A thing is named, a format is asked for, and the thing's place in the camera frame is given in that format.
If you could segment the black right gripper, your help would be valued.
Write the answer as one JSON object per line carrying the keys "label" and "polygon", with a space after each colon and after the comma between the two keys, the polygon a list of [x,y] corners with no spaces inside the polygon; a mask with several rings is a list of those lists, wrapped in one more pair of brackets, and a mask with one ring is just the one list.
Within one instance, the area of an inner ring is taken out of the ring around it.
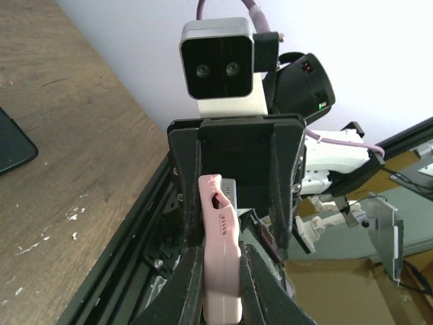
{"label": "black right gripper", "polygon": [[169,158],[181,205],[187,247],[204,236],[198,178],[234,179],[239,203],[271,203],[274,238],[283,260],[292,236],[292,188],[305,121],[297,114],[173,121]]}

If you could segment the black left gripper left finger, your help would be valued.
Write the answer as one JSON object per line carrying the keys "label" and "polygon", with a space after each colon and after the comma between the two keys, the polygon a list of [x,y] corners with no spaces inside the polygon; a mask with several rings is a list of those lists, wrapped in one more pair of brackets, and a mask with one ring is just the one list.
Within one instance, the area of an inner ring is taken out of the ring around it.
{"label": "black left gripper left finger", "polygon": [[202,317],[204,249],[186,249],[159,295],[140,313],[134,324],[199,324]]}

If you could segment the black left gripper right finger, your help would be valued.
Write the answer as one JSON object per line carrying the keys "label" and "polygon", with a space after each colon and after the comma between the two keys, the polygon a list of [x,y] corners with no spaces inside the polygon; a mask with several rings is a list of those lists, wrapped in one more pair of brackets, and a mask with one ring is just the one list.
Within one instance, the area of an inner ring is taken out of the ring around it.
{"label": "black left gripper right finger", "polygon": [[268,265],[251,244],[240,244],[240,295],[242,324],[308,325],[315,324],[297,306],[277,281]]}

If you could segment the pink phone case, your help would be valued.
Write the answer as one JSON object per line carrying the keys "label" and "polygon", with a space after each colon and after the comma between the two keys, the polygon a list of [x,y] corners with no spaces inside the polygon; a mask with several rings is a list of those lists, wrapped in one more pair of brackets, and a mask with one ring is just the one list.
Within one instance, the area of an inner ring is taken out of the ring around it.
{"label": "pink phone case", "polygon": [[198,178],[205,230],[203,316],[207,324],[239,324],[240,225],[221,180],[219,174]]}

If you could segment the teal edged black phone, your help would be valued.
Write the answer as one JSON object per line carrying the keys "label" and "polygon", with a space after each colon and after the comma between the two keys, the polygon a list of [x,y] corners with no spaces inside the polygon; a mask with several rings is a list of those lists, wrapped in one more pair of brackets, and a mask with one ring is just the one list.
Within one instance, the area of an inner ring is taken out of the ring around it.
{"label": "teal edged black phone", "polygon": [[1,175],[34,160],[39,150],[19,125],[1,108]]}

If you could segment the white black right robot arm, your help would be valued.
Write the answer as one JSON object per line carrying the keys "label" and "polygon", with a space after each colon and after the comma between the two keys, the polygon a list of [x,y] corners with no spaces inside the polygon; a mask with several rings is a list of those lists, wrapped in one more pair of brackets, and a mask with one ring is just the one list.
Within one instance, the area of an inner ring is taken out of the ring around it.
{"label": "white black right robot arm", "polygon": [[237,184],[237,206],[270,213],[277,247],[300,232],[293,224],[302,197],[344,196],[383,164],[379,146],[356,129],[319,134],[298,114],[223,116],[173,121],[167,129],[169,161],[182,195],[185,241],[204,239],[198,180],[219,174]]}

